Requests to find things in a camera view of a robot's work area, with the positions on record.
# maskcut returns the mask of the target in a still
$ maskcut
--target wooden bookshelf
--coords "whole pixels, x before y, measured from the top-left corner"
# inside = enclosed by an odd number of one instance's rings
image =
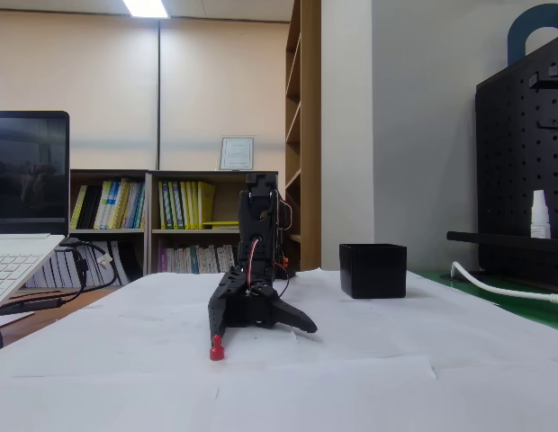
[[[158,272],[159,251],[173,246],[206,247],[239,243],[238,229],[161,229],[158,182],[205,182],[215,186],[213,201],[214,221],[237,221],[239,218],[239,193],[246,189],[248,172],[229,171],[149,171],[147,174],[148,206],[148,274]]]
[[[285,51],[285,199],[293,207],[285,254],[321,266],[321,1],[295,0]]]
[[[103,185],[106,180],[114,179],[121,181],[122,178],[130,178],[138,182],[146,182],[147,170],[141,169],[72,169],[70,172],[69,188],[69,215],[73,214],[79,189],[82,185]],[[148,213],[146,196],[143,211]],[[129,241],[135,250],[138,264],[143,269],[143,274],[147,274],[147,229],[70,229],[69,235],[81,240],[119,240]]]

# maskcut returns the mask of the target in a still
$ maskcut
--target laptop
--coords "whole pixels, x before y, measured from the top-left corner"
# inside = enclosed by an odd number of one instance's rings
[[[0,112],[0,306],[68,235],[69,116]]]

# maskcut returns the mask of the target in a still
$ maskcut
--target picture frame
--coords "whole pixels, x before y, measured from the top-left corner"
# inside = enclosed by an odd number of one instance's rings
[[[221,141],[219,170],[253,170],[253,137],[224,137]]]

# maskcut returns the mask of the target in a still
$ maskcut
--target black box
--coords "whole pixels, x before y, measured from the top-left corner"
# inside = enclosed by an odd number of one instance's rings
[[[405,297],[407,248],[339,245],[341,289],[354,299]]]

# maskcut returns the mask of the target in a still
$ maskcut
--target laptop keyboard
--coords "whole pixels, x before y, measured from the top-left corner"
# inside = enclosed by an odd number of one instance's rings
[[[0,295],[41,257],[42,254],[0,254]]]

